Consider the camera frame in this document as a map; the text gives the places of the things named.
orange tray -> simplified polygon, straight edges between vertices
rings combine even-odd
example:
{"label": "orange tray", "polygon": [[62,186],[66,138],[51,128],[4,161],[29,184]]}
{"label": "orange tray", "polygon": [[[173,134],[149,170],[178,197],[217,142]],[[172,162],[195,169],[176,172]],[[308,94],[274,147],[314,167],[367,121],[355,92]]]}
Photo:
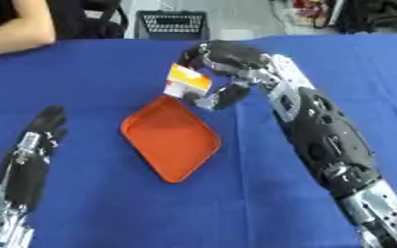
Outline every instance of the orange tray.
{"label": "orange tray", "polygon": [[178,183],[220,148],[220,138],[174,98],[162,96],[131,115],[122,134],[167,182]]}

yellow box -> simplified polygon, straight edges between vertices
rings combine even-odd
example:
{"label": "yellow box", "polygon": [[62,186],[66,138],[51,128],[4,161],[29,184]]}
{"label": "yellow box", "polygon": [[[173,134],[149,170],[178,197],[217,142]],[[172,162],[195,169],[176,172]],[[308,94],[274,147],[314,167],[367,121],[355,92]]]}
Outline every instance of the yellow box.
{"label": "yellow box", "polygon": [[182,98],[187,92],[204,96],[212,85],[209,77],[175,63],[171,65],[167,81],[164,94],[176,98]]}

blue table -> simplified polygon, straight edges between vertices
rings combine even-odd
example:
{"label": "blue table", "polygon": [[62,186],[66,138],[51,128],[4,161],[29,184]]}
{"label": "blue table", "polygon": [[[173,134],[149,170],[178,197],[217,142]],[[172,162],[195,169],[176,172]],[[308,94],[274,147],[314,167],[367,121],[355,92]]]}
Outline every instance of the blue table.
{"label": "blue table", "polygon": [[[291,56],[352,117],[397,190],[397,36],[247,44]],[[31,218],[32,247],[357,247],[259,91],[223,111],[193,109],[222,148],[182,184],[164,183],[119,135],[125,117],[161,94],[170,63],[189,45],[67,42],[0,57],[0,161],[45,106],[64,105],[70,118]]]}

person's arm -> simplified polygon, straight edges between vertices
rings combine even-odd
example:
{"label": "person's arm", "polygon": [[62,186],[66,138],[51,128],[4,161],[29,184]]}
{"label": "person's arm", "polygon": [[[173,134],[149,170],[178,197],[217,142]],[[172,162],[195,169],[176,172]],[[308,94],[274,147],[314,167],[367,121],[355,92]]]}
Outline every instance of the person's arm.
{"label": "person's arm", "polygon": [[0,26],[0,54],[51,45],[55,30],[46,0],[13,0],[17,18]]}

robotic arm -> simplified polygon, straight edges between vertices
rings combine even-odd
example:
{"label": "robotic arm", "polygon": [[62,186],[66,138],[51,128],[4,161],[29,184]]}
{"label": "robotic arm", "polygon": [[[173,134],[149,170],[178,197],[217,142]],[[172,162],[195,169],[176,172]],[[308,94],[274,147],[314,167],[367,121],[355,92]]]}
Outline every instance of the robotic arm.
{"label": "robotic arm", "polygon": [[291,59],[213,41],[185,51],[178,63],[231,78],[208,97],[184,96],[203,109],[224,109],[247,96],[250,86],[260,87],[296,155],[354,225],[362,246],[397,247],[397,195],[377,171],[375,153]]}
{"label": "robotic arm", "polygon": [[41,199],[49,157],[65,135],[62,107],[38,114],[0,165],[0,247],[28,248],[34,230],[27,224]]}

